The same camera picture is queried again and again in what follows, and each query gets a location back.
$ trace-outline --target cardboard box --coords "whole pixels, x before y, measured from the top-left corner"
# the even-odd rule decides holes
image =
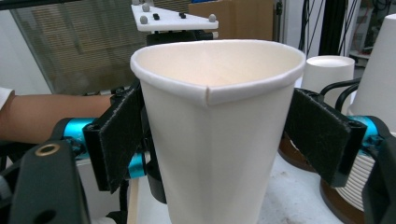
[[[223,0],[189,4],[191,15],[219,21],[219,39],[273,40],[274,0]]]
[[[234,39],[234,7],[231,1],[214,1],[189,4],[189,13],[191,15],[208,18],[211,14],[215,14],[219,21],[219,39]]]

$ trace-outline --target window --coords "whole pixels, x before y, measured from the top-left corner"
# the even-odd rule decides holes
[[[190,1],[155,7],[188,12]],[[11,10],[52,93],[83,94],[129,86],[130,58],[146,46],[132,1],[82,0]]]

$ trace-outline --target white paper cup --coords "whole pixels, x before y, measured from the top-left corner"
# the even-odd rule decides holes
[[[306,60],[302,89],[321,92],[326,86],[335,82],[353,79],[355,61],[344,56],[318,56]],[[338,96],[346,89],[337,88],[329,91],[324,102],[332,107],[335,106]],[[347,113],[350,105],[350,97],[346,98],[342,109]]]
[[[372,115],[396,132],[396,14],[385,17],[349,115]]]
[[[260,40],[138,50],[173,224],[255,224],[305,58]]]

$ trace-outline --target person's arm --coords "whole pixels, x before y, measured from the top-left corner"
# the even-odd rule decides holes
[[[110,95],[9,95],[0,110],[0,140],[43,143],[64,118],[99,118],[110,107]]]

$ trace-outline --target cup rim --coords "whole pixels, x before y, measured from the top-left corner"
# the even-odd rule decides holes
[[[247,44],[257,44],[257,45],[279,46],[280,48],[290,50],[294,54],[301,57],[301,59],[298,62],[298,64],[295,67],[291,68],[289,71],[284,72],[282,74],[278,74],[273,77],[268,77],[261,80],[243,82],[233,85],[224,85],[224,86],[215,86],[215,87],[191,84],[188,82],[172,79],[170,77],[159,76],[146,70],[136,62],[136,58],[139,56],[139,54],[148,50],[169,48],[169,46],[174,46],[174,45],[202,45],[206,43],[232,44],[235,42],[239,42],[239,43],[244,42]],[[301,77],[303,75],[304,66],[305,66],[305,54],[303,54],[300,50],[273,41],[253,40],[253,39],[193,41],[193,42],[181,42],[181,43],[149,46],[137,50],[131,57],[131,69],[134,71],[136,77],[138,77],[142,81],[147,82],[148,84],[163,91],[171,92],[175,95],[188,98],[193,102],[195,102],[196,104],[205,105],[205,106],[238,101],[259,94],[288,87],[292,85],[297,80],[298,77]]]
[[[332,60],[332,61],[338,61],[342,62],[343,64],[337,65],[337,66],[323,66],[323,65],[317,65],[317,61],[323,61],[323,60]],[[337,55],[321,55],[321,56],[316,56],[312,57],[306,60],[306,63],[311,65],[311,66],[318,66],[318,67],[348,67],[350,65],[355,64],[355,60],[346,57],[346,56],[337,56]]]

